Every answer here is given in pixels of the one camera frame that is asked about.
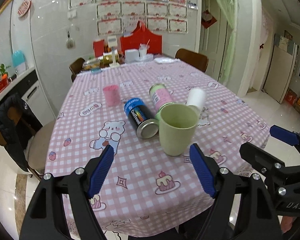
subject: cabinet handle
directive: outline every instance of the cabinet handle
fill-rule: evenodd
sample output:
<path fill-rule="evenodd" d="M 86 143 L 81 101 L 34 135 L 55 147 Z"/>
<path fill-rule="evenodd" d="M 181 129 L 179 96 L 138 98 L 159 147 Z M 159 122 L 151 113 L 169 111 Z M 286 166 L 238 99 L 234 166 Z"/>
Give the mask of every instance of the cabinet handle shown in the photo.
<path fill-rule="evenodd" d="M 38 87 L 35 87 L 30 94 L 27 96 L 27 101 L 33 96 L 33 94 L 37 91 Z"/>

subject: pink checkered tablecloth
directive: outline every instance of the pink checkered tablecloth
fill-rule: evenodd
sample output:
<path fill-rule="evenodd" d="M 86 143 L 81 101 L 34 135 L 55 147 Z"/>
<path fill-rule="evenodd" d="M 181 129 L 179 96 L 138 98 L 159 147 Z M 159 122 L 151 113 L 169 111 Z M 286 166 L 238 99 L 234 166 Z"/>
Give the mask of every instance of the pink checkered tablecloth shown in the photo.
<path fill-rule="evenodd" d="M 193 218 L 213 203 L 201 187 L 189 149 L 177 157 L 167 156 L 158 135 L 137 138 L 123 111 L 127 100 L 139 97 L 154 112 L 148 92 L 161 82 L 179 103 L 186 102 L 193 87 L 206 90 L 208 99 L 192 142 L 219 166 L 249 176 L 252 169 L 240 158 L 240 145 L 249 141 L 264 148 L 267 143 L 269 126 L 260 116 L 226 87 L 182 61 L 122 65 L 96 75 L 77 76 L 54 126 L 45 172 L 55 177 L 70 174 L 98 157 L 107 144 L 112 145 L 114 162 L 100 193 L 91 200 L 103 230 L 152 236 Z M 102 88 L 114 83 L 120 84 L 122 104 L 107 107 Z M 106 139 L 104 132 L 100 136 L 104 127 L 116 127 L 119 141 L 109 132 L 111 139 Z M 165 191 L 157 185 L 163 176 L 173 181 Z M 69 230 L 76 234 L 67 197 L 64 207 Z"/>

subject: chair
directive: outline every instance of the chair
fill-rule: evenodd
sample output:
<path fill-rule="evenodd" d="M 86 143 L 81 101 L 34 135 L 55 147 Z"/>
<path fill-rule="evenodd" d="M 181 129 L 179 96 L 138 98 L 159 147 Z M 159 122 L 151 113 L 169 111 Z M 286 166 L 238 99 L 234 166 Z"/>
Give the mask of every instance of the chair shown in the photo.
<path fill-rule="evenodd" d="M 28 161 L 28 169 L 32 174 L 41 180 L 40 175 L 44 173 L 47 152 L 49 148 L 50 137 L 53 131 L 55 121 L 48 123 L 43 126 L 37 133 L 33 128 L 22 118 L 22 112 L 15 107 L 10 107 L 8 110 L 9 119 L 13 120 L 14 124 L 17 125 L 19 122 L 23 122 L 34 136 L 32 141 L 29 140 L 30 145 L 28 145 L 25 155 Z M 6 146 L 7 142 L 4 140 L 2 134 L 0 133 L 0 145 Z"/>
<path fill-rule="evenodd" d="M 207 56 L 195 53 L 187 49 L 179 49 L 176 53 L 175 58 L 188 63 L 189 65 L 201 70 L 202 72 L 205 72 L 207 70 L 209 62 Z"/>
<path fill-rule="evenodd" d="M 80 71 L 82 70 L 82 64 L 84 62 L 85 62 L 85 60 L 82 57 L 80 57 L 69 66 L 69 69 L 72 72 L 72 75 L 71 75 L 72 82 L 75 80 L 77 74 L 79 74 Z"/>

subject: cabinet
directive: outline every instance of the cabinet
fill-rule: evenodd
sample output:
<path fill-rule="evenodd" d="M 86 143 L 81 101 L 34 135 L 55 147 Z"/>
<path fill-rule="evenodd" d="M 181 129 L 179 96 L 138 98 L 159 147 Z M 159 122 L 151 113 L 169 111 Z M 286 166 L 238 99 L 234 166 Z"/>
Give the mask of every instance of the cabinet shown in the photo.
<path fill-rule="evenodd" d="M 44 97 L 39 81 L 36 81 L 22 96 L 22 99 L 30 106 L 34 115 L 44 126 L 54 120 L 54 116 Z"/>

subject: green plastic cup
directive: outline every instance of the green plastic cup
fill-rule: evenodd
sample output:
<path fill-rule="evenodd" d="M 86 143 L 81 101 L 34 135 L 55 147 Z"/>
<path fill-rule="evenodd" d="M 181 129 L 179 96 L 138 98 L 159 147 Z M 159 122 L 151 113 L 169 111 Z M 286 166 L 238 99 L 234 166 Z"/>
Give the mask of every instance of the green plastic cup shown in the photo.
<path fill-rule="evenodd" d="M 170 156 L 182 154 L 191 143 L 199 117 L 189 106 L 167 105 L 160 111 L 159 140 Z"/>

